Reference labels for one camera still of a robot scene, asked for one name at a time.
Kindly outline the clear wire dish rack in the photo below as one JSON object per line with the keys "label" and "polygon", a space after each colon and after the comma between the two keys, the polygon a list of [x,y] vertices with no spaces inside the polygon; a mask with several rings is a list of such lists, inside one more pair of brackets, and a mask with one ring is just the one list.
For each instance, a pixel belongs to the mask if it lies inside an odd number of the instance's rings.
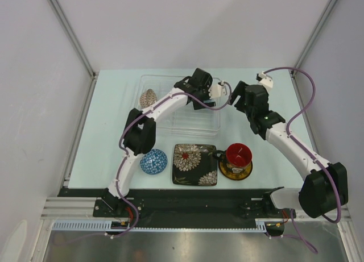
{"label": "clear wire dish rack", "polygon": [[[182,79],[183,76],[142,75],[137,93],[134,96],[134,107],[136,109],[143,108],[139,100],[148,89],[152,89],[156,94],[156,99],[160,100],[171,91],[176,82]],[[158,134],[215,138],[219,130],[220,113],[209,109],[194,110],[192,103],[179,108],[156,123]]]}

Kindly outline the beige patterned bowl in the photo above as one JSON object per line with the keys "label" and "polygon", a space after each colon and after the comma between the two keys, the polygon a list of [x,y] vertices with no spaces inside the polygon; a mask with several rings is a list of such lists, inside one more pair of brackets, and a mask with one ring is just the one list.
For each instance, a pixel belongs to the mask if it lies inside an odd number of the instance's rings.
{"label": "beige patterned bowl", "polygon": [[157,102],[158,98],[153,89],[147,89],[139,98],[141,108],[147,108]]}

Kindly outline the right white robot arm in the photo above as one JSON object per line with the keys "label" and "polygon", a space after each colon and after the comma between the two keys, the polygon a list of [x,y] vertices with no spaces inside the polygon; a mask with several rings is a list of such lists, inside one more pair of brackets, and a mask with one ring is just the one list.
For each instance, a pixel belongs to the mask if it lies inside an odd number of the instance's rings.
{"label": "right white robot arm", "polygon": [[285,119],[269,109],[268,91],[263,85],[240,81],[229,103],[246,115],[252,132],[281,152],[303,179],[300,190],[276,188],[270,192],[270,198],[262,203],[268,217],[276,217],[283,209],[294,209],[317,218],[348,203],[344,165],[331,163],[288,132]]}

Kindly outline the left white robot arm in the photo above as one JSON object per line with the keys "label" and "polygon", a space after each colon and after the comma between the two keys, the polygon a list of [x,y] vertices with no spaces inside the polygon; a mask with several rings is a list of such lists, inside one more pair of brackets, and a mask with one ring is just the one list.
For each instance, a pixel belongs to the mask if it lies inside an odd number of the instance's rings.
{"label": "left white robot arm", "polygon": [[170,92],[151,106],[143,110],[134,108],[129,112],[119,140],[119,147],[125,155],[115,178],[101,196],[102,204],[111,215],[117,217],[125,212],[129,203],[125,196],[129,192],[134,164],[154,147],[157,122],[189,103],[195,110],[214,107],[213,103],[205,103],[211,99],[209,91],[212,83],[211,74],[197,68],[191,76],[176,82]]}

